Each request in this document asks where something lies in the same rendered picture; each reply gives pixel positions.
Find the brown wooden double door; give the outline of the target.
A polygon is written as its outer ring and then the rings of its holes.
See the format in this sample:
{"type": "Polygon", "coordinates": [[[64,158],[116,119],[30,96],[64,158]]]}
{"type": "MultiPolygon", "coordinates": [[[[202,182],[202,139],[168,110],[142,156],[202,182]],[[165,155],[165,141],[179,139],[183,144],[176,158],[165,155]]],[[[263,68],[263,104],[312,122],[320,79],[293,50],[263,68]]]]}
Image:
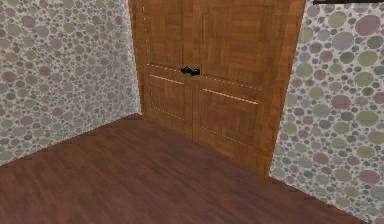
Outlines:
{"type": "Polygon", "coordinates": [[[128,4],[144,118],[268,176],[306,0],[128,4]]]}

